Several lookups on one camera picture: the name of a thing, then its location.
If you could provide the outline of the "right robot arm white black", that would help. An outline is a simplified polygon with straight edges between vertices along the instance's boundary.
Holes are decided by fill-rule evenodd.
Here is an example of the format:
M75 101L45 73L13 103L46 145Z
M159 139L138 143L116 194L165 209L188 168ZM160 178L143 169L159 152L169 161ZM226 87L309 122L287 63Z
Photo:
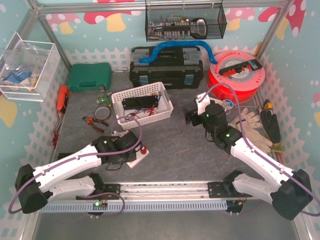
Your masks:
M302 169L294 171L272 159L258 149L245 135L228 124L225 110L212 102L206 91L194 99L196 109L185 113L185 122L202 125L208 142L241 160L263 179L252 178L240 171L233 171L224 179L228 194L238 192L259 198L272 205L283 218L293 220L298 214L306 214L305 207L320 199L312 192L309 175Z

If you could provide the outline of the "white peg base plate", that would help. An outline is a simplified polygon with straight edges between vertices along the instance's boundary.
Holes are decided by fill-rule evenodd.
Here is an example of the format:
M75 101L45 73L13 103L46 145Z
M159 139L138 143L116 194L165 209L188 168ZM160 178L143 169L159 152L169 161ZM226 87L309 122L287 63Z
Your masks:
M134 168L138 163L140 163L143 159L145 159L149 155L149 150L147 149L146 154L141 154L141 150L136 152L136 159L134 161L127 162L126 164L132 169Z

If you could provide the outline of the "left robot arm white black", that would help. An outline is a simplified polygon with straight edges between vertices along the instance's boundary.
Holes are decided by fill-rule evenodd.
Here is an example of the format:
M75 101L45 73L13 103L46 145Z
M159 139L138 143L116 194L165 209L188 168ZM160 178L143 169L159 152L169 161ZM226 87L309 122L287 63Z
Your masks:
M36 188L42 187L40 190L42 193L45 189L48 190L56 183L72 177L77 173L102 165L103 161L101 160L101 157L121 155L134 150L142 139L142 128L138 120L133 117L130 119L135 121L139 128L139 138L133 146L120 151L98 152L95 146L89 144L82 150L61 160L55 161L54 163L39 166L36 169L31 168L26 174L27 177L22 177L22 179L26 181L17 188L16 194L13 196L9 204L8 213L16 214L23 210L22 208L13 210L12 207L19 195L27 188L27 186L35 184Z

